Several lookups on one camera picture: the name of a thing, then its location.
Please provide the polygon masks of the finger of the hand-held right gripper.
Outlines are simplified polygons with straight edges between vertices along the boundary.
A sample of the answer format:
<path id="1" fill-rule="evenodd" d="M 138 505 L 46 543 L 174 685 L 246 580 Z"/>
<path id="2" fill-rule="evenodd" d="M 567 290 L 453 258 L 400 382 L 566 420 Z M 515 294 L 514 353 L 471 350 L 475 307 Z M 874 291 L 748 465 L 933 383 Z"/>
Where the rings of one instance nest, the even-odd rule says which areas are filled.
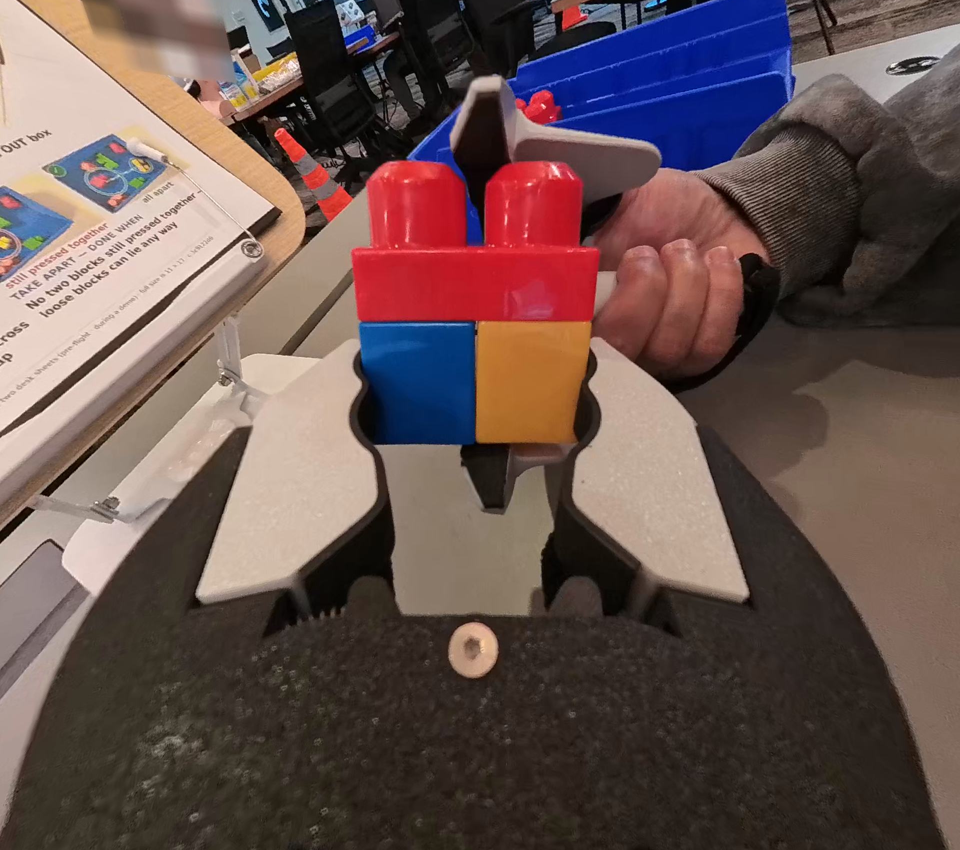
<path id="1" fill-rule="evenodd" d="M 571 444 L 470 444 L 460 449 L 460 464 L 480 508 L 506 512 L 521 474 L 563 463 Z"/>
<path id="2" fill-rule="evenodd" d="M 536 124 L 516 103 L 503 77 L 474 78 L 452 125 L 451 151 L 475 207 L 484 207 L 487 184 L 510 163 L 566 164 L 582 181 L 585 205 L 645 184 L 661 166 L 648 142 Z"/>

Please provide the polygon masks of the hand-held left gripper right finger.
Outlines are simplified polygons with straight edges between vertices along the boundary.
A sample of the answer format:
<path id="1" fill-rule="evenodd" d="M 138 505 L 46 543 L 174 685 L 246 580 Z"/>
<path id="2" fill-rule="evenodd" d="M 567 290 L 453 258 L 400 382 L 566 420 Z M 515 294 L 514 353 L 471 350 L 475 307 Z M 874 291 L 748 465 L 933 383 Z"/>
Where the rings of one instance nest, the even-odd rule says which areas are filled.
<path id="1" fill-rule="evenodd" d="M 695 421 L 646 371 L 593 339 L 541 560 L 544 603 L 594 582 L 602 606 L 664 592 L 749 602 L 737 545 Z"/>

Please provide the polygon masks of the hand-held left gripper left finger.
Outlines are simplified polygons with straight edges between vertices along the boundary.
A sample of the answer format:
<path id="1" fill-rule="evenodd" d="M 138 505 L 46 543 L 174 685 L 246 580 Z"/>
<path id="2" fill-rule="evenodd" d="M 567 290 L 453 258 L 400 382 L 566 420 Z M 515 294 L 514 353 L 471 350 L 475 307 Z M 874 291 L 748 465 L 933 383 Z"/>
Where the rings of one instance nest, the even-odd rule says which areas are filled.
<path id="1" fill-rule="evenodd" d="M 386 472 L 361 426 L 368 384 L 348 340 L 268 397 L 253 419 L 196 598 L 286 593 L 345 606 L 356 580 L 393 584 Z"/>

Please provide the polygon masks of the orange one-stud block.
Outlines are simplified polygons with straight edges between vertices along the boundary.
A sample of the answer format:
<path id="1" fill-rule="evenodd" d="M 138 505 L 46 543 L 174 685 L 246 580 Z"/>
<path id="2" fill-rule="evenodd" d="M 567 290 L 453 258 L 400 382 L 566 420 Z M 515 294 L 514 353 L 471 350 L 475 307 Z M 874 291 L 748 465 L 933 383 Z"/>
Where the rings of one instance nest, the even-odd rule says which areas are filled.
<path id="1" fill-rule="evenodd" d="M 589 321 L 477 323 L 475 441 L 570 444 Z"/>

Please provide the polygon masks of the blue plastic bin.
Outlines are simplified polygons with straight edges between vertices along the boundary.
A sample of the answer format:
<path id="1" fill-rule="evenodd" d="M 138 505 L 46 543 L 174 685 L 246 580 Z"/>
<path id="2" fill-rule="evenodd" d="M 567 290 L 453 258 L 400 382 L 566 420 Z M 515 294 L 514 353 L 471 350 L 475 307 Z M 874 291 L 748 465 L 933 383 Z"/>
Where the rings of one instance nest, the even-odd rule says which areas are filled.
<path id="1" fill-rule="evenodd" d="M 786 0 L 713 0 L 522 64 L 508 81 L 547 91 L 559 129 L 646 141 L 661 166 L 731 159 L 792 97 Z"/>

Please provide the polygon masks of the blue one-stud block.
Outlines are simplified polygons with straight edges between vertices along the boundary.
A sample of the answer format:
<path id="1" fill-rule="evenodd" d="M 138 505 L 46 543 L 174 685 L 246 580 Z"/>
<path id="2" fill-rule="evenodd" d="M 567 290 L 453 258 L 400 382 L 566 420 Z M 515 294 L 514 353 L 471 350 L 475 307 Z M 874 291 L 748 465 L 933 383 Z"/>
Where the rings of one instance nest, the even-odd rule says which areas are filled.
<path id="1" fill-rule="evenodd" d="M 362 321 L 358 329 L 374 444 L 474 443 L 473 322 Z"/>

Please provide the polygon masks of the grey desk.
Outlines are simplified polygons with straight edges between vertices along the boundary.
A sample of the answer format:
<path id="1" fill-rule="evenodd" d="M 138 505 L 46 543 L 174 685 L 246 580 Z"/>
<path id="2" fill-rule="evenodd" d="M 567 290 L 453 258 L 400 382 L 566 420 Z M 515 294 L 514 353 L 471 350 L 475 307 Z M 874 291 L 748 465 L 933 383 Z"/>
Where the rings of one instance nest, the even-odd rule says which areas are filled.
<path id="1" fill-rule="evenodd" d="M 885 97 L 867 83 L 880 74 L 880 51 L 942 51 L 958 47 L 958 25 L 902 37 L 878 50 L 844 52 L 838 63 L 801 66 L 803 92 L 828 75 L 846 76 L 878 102 L 921 76 L 885 76 Z M 759 336 L 759 352 L 734 362 L 719 383 L 686 398 L 702 422 L 718 425 L 774 498 L 827 556 L 894 575 L 892 557 L 914 559 L 913 544 L 895 544 L 906 518 L 924 517 L 918 503 L 933 488 L 934 517 L 958 527 L 958 385 L 930 379 L 958 377 L 958 326 L 816 328 L 779 314 Z"/>

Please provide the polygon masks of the person's right hand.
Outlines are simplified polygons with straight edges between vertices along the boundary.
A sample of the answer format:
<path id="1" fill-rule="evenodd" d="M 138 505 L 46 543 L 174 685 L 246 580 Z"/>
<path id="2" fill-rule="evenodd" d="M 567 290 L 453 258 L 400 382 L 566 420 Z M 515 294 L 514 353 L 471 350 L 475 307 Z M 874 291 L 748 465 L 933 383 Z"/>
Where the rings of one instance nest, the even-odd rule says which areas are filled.
<path id="1" fill-rule="evenodd" d="M 699 376 L 735 344 L 739 260 L 769 254 L 738 209 L 694 173 L 661 169 L 621 196 L 595 232 L 615 285 L 592 336 L 662 380 Z"/>

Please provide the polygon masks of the white tilting stand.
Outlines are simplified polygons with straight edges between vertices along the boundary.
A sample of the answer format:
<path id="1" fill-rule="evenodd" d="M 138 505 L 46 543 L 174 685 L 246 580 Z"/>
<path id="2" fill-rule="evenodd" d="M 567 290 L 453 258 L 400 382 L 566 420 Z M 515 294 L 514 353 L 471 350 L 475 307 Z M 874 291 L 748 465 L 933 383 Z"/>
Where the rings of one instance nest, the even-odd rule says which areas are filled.
<path id="1" fill-rule="evenodd" d="M 327 234 L 321 234 L 306 244 L 239 316 L 247 415 L 254 413 L 255 392 L 272 396 L 315 363 L 282 354 L 281 346 L 327 301 L 350 268 L 348 253 L 328 257 L 326 241 Z M 114 498 L 120 516 L 138 520 L 105 524 L 59 511 L 32 511 L 12 531 L 2 532 L 3 582 L 19 572 L 44 578 L 65 571 L 82 585 L 101 586 L 145 521 L 181 489 L 173 477 L 204 460 L 210 444 L 233 422 L 226 403 L 234 388 L 219 384 L 216 358 L 216 344 L 206 344 L 47 493 L 85 507 Z"/>

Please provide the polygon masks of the printed instruction sheet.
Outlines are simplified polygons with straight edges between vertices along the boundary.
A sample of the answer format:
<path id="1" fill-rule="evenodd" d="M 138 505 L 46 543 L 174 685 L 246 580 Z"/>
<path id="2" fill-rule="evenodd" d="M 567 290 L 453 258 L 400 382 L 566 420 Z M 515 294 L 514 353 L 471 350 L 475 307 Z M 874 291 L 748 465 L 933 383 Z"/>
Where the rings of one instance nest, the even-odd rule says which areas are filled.
<path id="1" fill-rule="evenodd" d="M 2 0 L 2 431 L 274 209 Z"/>

